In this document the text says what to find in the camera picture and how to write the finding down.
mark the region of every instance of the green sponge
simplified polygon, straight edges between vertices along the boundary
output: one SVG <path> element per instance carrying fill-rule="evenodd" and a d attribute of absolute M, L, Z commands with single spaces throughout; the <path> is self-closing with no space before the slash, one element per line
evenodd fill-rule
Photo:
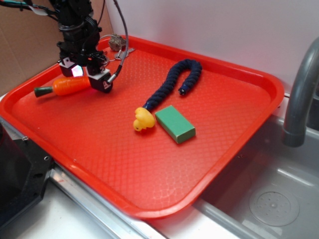
<path fill-rule="evenodd" d="M 176 143 L 182 143 L 196 135 L 195 127 L 173 106 L 156 112 L 155 117 Z"/>

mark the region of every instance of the tray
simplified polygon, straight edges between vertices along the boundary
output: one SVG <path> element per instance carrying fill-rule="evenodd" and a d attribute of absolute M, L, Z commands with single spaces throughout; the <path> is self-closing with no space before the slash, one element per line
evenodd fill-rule
<path fill-rule="evenodd" d="M 102 40 L 104 49 L 107 40 Z M 130 37 L 126 59 L 109 94 L 88 88 L 68 96 L 36 98 L 34 87 L 62 77 L 58 65 L 9 92 L 0 115 L 38 143 L 55 161 L 123 212 L 160 218 L 192 204 L 284 96 L 269 74 Z M 136 132 L 135 109 L 162 85 L 178 61 L 194 59 L 202 75 L 185 97 L 176 90 L 154 112 L 173 105 L 196 128 L 182 144 L 157 123 Z M 108 65 L 113 73 L 119 62 Z"/>

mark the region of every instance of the drain cover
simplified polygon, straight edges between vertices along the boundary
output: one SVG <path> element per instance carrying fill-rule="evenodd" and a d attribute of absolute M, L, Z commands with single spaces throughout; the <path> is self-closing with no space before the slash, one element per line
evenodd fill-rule
<path fill-rule="evenodd" d="M 299 214 L 296 198 L 276 186 L 255 191 L 250 197 L 249 207 L 259 221 L 276 227 L 292 223 Z"/>

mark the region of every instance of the yellow rubber duck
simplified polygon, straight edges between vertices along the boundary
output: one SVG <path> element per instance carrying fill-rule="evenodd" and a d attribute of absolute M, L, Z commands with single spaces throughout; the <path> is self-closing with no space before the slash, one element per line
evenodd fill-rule
<path fill-rule="evenodd" d="M 133 123 L 133 127 L 136 131 L 141 131 L 142 129 L 152 128 L 155 125 L 154 116 L 145 108 L 138 107 L 135 110 L 136 120 Z"/>

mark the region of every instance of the stainless steel sink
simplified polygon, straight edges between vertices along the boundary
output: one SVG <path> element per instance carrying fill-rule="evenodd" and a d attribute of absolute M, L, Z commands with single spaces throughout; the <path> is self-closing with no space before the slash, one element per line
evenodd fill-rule
<path fill-rule="evenodd" d="M 271 116 L 195 203 L 241 238 L 319 238 L 319 132 L 281 143 Z"/>

